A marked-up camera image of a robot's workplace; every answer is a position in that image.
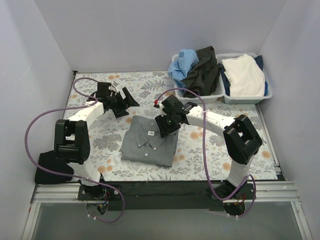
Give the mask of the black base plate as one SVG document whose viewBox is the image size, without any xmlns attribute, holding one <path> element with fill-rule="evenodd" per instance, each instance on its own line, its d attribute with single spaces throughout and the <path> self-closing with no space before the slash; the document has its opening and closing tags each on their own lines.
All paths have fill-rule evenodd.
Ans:
<svg viewBox="0 0 320 240">
<path fill-rule="evenodd" d="M 223 211 L 224 203 L 216 199 L 211 192 L 208 183 L 202 181 L 112 181 L 107 184 L 120 190 L 124 196 L 125 210 L 177 210 L 177 209 L 209 209 L 211 211 Z M 211 182 L 212 187 L 220 198 L 226 198 L 236 187 L 226 181 Z M 109 203 L 110 211 L 120 211 L 122 209 L 121 196 L 112 188 L 98 186 L 95 193 L 90 194 L 90 190 L 83 186 L 79 187 L 77 200 L 88 202 Z M 235 207 L 240 207 L 244 211 L 244 200 L 254 199 L 254 186 L 252 183 L 245 183 L 230 199 L 236 202 Z"/>
</svg>

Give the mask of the grey long sleeve shirt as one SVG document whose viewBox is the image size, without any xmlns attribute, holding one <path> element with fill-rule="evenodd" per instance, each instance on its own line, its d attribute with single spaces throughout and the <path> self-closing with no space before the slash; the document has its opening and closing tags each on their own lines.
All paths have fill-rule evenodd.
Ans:
<svg viewBox="0 0 320 240">
<path fill-rule="evenodd" d="M 171 167 L 176 154 L 179 132 L 161 137 L 154 119 L 135 115 L 125 132 L 121 159 L 160 167 Z"/>
</svg>

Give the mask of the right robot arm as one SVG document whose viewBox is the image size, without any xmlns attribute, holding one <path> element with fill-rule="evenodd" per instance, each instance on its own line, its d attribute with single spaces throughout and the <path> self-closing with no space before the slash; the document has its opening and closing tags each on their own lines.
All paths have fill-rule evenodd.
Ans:
<svg viewBox="0 0 320 240">
<path fill-rule="evenodd" d="M 254 156 L 263 144 L 251 120 L 246 115 L 238 117 L 223 116 L 204 109 L 193 102 L 183 104 L 174 95 L 162 102 L 154 101 L 160 110 L 155 121 L 162 138 L 178 131 L 182 124 L 203 128 L 225 141 L 227 152 L 232 159 L 230 172 L 226 179 L 226 192 L 232 199 L 237 199 L 245 192 L 245 178 Z"/>
</svg>

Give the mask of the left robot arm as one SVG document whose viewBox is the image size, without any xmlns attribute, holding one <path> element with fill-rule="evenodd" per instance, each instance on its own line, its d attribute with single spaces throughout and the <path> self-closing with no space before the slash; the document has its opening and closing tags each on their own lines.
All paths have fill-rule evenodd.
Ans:
<svg viewBox="0 0 320 240">
<path fill-rule="evenodd" d="M 73 169 L 79 182 L 89 188 L 95 200 L 106 196 L 106 187 L 101 184 L 102 174 L 89 160 L 91 145 L 89 127 L 105 112 L 111 110 L 116 118 L 127 116 L 130 107 L 138 107 L 126 87 L 124 95 L 109 82 L 98 82 L 96 92 L 89 96 L 86 105 L 68 119 L 60 119 L 55 124 L 54 154 Z"/>
</svg>

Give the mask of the left white plastic basket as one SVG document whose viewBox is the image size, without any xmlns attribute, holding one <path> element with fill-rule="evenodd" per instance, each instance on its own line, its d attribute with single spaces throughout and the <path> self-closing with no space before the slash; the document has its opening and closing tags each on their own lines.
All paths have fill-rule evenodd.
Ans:
<svg viewBox="0 0 320 240">
<path fill-rule="evenodd" d="M 178 54 L 174 55 L 171 58 L 171 61 L 173 61 L 177 56 L 178 56 Z M 176 88 L 180 88 L 177 86 L 177 84 L 175 82 L 174 82 L 174 86 Z M 195 102 L 195 103 L 200 102 L 200 100 L 198 100 L 193 94 L 190 93 L 190 92 L 192 92 L 191 90 L 188 90 L 186 88 L 180 88 L 180 90 L 176 90 L 175 92 L 177 94 L 178 99 L 182 100 L 183 102 L 187 102 L 187 101 L 191 101 L 191 102 Z M 217 83 L 215 91 L 211 95 L 200 96 L 200 97 L 204 100 L 205 103 L 213 103 L 218 98 L 220 98 L 222 96 L 223 96 L 223 91 L 221 89 L 220 81 L 218 79 L 218 83 Z"/>
</svg>

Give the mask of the floral table cloth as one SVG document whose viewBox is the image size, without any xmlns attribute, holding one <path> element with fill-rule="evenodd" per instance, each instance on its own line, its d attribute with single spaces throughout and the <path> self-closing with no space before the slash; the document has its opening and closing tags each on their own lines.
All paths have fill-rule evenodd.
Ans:
<svg viewBox="0 0 320 240">
<path fill-rule="evenodd" d="M 183 125 L 178 133 L 177 149 L 171 167 L 160 167 L 122 160 L 121 146 L 135 115 L 155 118 L 159 112 L 154 101 L 159 95 L 173 94 L 174 83 L 165 71 L 123 73 L 78 73 L 70 91 L 64 117 L 76 113 L 85 104 L 85 95 L 92 94 L 97 82 L 126 87 L 140 106 L 131 107 L 129 115 L 116 118 L 107 111 L 89 127 L 90 159 L 106 181 L 195 181 L 224 180 L 232 160 L 224 139 L 197 126 Z"/>
</svg>

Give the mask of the dark striped shirt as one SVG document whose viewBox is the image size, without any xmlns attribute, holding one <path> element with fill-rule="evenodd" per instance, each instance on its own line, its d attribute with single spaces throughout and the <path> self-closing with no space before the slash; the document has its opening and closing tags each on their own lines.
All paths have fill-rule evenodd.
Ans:
<svg viewBox="0 0 320 240">
<path fill-rule="evenodd" d="M 211 95 L 217 87 L 221 66 L 218 64 L 215 49 L 208 46 L 195 51 L 199 62 L 192 67 L 182 80 L 185 88 L 199 96 Z"/>
</svg>

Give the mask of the aluminium frame rail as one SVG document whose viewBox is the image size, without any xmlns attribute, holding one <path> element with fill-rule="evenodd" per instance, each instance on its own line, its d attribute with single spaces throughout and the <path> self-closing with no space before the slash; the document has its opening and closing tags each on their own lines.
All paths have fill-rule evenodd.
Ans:
<svg viewBox="0 0 320 240">
<path fill-rule="evenodd" d="M 298 202 L 300 195 L 293 181 L 258 181 L 256 202 Z M 96 203 L 80 189 L 77 183 L 61 185 L 38 185 L 31 197 L 33 203 Z"/>
</svg>

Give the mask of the light blue shirt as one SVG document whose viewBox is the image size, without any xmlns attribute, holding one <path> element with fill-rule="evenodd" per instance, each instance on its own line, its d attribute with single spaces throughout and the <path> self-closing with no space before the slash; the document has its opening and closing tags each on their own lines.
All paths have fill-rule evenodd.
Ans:
<svg viewBox="0 0 320 240">
<path fill-rule="evenodd" d="M 168 76 L 171 77 L 179 88 L 186 88 L 183 80 L 188 76 L 192 68 L 199 62 L 197 53 L 193 49 L 182 49 L 168 68 Z"/>
</svg>

